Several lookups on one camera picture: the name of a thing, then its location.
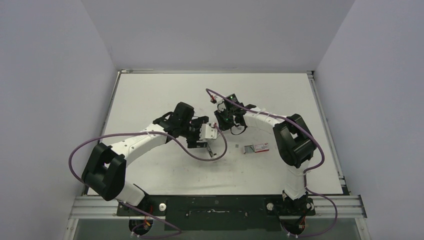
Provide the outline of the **red white staple box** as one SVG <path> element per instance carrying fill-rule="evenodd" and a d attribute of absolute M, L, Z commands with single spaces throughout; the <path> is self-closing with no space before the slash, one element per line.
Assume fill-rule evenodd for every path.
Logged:
<path fill-rule="evenodd" d="M 250 144 L 243 147 L 243 154 L 256 154 L 268 152 L 270 150 L 268 143 Z"/>

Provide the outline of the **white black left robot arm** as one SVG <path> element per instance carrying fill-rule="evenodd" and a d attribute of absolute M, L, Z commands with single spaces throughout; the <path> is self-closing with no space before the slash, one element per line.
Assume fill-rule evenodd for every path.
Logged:
<path fill-rule="evenodd" d="M 97 144 L 87 161 L 81 179 L 104 200 L 129 204 L 136 215 L 149 210 L 146 193 L 126 181 L 127 167 L 143 154 L 178 137 L 186 139 L 188 148 L 203 148 L 200 130 L 209 122 L 208 116 L 195 116 L 194 108 L 179 102 L 174 111 L 156 118 L 137 135 L 106 145 Z"/>

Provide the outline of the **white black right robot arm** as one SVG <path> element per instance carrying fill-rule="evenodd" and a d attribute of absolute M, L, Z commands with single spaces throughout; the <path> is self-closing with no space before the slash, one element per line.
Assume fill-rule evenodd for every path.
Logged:
<path fill-rule="evenodd" d="M 307 193 L 304 171 L 317 148 L 308 136 L 311 132 L 303 118 L 299 114 L 273 115 L 252 104 L 244 106 L 235 94 L 226 98 L 212 101 L 217 107 L 214 115 L 219 128 L 222 131 L 233 127 L 256 128 L 274 136 L 278 154 L 287 165 L 283 189 L 286 198 L 282 207 L 286 213 L 296 214 L 302 209 L 301 198 Z"/>

